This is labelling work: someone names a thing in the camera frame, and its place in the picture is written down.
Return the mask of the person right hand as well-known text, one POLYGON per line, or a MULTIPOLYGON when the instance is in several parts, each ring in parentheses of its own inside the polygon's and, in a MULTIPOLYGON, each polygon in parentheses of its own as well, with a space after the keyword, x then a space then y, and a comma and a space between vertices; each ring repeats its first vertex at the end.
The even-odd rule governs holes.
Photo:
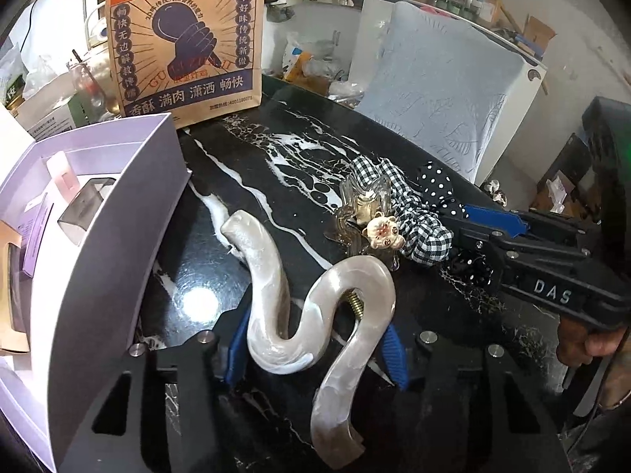
POLYGON ((581 322, 562 316, 557 328, 556 356, 568 367, 592 363, 593 358, 614 354, 625 335, 625 328, 611 332, 590 332, 581 322))

